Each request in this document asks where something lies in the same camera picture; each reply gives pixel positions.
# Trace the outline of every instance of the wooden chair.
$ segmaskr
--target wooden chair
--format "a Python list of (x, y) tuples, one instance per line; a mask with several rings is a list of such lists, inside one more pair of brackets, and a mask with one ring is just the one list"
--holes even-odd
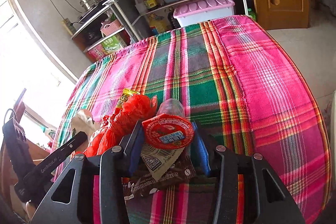
[[(23, 96), (25, 92), (26, 92), (26, 89), (24, 89), (21, 92), (19, 98), (17, 99), (13, 107), (16, 113), (16, 120), (18, 122), (21, 121), (21, 118), (27, 108), (23, 102)], [(31, 158), (33, 159), (36, 165), (39, 164), (44, 158), (46, 158), (49, 155), (49, 153), (46, 150), (42, 149), (41, 147), (32, 143), (31, 141), (27, 140), (27, 143), (29, 146), (29, 153), (31, 155)], [(10, 186), (14, 185), (17, 182), (17, 177), (13, 171), (11, 160), (9, 158), (4, 141), (2, 142), (2, 146), (0, 150), (0, 167), (1, 167), (0, 169), (0, 181), (1, 181), (0, 193), (3, 196), (4, 200), (6, 201), (6, 203), (8, 204), (8, 206), (11, 209), (13, 209)]]

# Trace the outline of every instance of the white storage box with pink lid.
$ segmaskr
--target white storage box with pink lid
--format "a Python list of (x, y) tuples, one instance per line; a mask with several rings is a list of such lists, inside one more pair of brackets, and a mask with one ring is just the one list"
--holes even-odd
[(174, 18), (181, 27), (200, 23), (216, 18), (233, 16), (235, 14), (232, 0), (196, 0), (179, 6), (174, 11)]

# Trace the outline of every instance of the green bottle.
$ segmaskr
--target green bottle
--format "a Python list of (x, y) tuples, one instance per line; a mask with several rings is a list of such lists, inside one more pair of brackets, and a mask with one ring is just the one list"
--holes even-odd
[(253, 12), (251, 8), (248, 8), (247, 11), (249, 12), (249, 17), (252, 18), (254, 21), (257, 21), (255, 12)]

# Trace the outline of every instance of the pink lid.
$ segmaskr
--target pink lid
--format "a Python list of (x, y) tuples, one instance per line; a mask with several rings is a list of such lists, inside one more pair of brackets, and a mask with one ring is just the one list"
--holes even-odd
[(235, 3), (232, 0), (196, 0), (183, 4), (174, 11), (174, 18), (185, 17), (209, 10), (232, 7)]

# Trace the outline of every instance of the red label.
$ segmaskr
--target red label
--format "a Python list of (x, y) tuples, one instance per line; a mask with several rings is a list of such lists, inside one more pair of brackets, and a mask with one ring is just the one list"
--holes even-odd
[(142, 122), (146, 142), (160, 149), (178, 149), (194, 138), (191, 123), (179, 116), (160, 114)]

